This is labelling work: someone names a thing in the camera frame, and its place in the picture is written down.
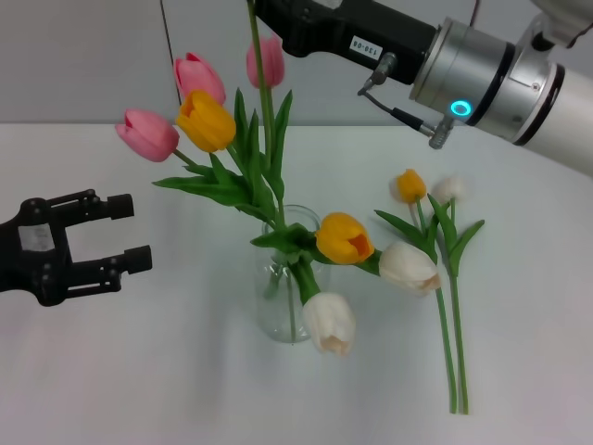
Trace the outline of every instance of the white table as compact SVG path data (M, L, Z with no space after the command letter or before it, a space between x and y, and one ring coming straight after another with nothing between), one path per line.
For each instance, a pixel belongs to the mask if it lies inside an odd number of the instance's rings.
M486 219L461 266L473 415L448 414L434 298L333 270L358 320L346 359L275 344L255 325L259 224L151 181L108 125L0 126L0 221L28 197L131 193L135 218L69 230L76 261L150 244L155 268L118 294L38 306L0 296L0 443L387 445L593 443L593 182L470 129L434 152L404 128L292 128L287 202L351 213L379 248L373 209L408 216L387 183L473 180L461 225ZM199 161L203 153L183 139Z

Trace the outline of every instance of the tulip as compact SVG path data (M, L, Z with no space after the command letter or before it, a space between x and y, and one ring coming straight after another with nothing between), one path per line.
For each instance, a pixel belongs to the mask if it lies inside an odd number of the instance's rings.
M260 37L259 45L261 47L261 63L264 81L267 87L273 88L282 83L282 80L284 79L282 42L274 35L270 39ZM259 88L258 65L253 44L251 44L249 51L247 51L247 77L253 86Z
M143 109L127 109L125 124L115 126L120 138L145 159L162 162L175 151L179 134L157 113Z
M178 58L174 65L175 82L183 97L194 90L206 91L223 105L226 100L224 84L217 72L206 60L194 53L187 53L185 59Z
M366 229L345 213L327 215L315 236L319 251L336 264L358 264L374 253Z
M451 199L464 200L468 196L468 190L463 178L456 175L438 183L433 190L433 196L438 202L445 204Z
M383 252L379 260L379 274L388 282L420 295L427 295L441 287L438 270L430 257L402 241Z
M395 189L392 194L407 204L414 204L416 199L422 199L426 196L426 185L415 170L407 169L404 174L396 179Z
M352 349L356 320L344 297L321 292L303 307L303 320L311 340L320 352L346 356Z
M176 122L199 149L208 153L225 149L236 133L228 111L203 90L194 90L185 98Z

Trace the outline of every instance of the pink tulip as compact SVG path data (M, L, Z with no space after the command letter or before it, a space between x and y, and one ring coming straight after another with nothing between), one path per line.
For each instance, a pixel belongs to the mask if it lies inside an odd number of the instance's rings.
M175 81L183 97L194 90L204 90L223 105L226 100L224 83L206 60L194 53L175 60Z
M157 113L143 109L127 109L126 123L115 126L120 138L145 159L162 162L179 144L179 134Z
M284 79L284 56L282 54L282 42L277 36L270 39L259 38L261 46L261 62L263 65L263 78L266 86L273 88L282 83ZM256 63L256 52L253 44L247 51L247 77L253 86L259 88L258 65Z

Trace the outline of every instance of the yellow tulip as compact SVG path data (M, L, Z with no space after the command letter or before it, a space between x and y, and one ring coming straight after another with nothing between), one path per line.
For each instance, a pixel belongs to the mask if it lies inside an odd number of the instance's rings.
M416 198L422 199L426 196L426 185L415 170L407 169L404 174L396 179L397 190L401 200L413 204Z
M336 264L358 264L374 253L366 229L345 213L327 215L316 237L319 251Z
M194 90L185 98L176 122L200 150L208 153L225 149L237 131L233 117L203 90Z

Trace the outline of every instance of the white wall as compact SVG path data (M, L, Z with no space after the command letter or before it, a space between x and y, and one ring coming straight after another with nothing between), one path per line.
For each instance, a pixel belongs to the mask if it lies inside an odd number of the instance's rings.
M171 47L210 60L232 99L250 105L257 92L245 73L249 30L244 0L164 0ZM473 0L381 0L438 25L445 16L469 21ZM476 27L515 42L537 9L528 0L483 0ZM593 33L560 62L593 76ZM158 0L20 0L0 10L0 121L119 121L126 107L169 118L177 97ZM340 57L286 56L287 76L275 92L296 94L293 124L394 124L356 97L369 72ZM438 116L408 100L410 88L389 81L376 91L386 104L425 118Z
M177 108L158 0L5 0L0 121L118 121Z

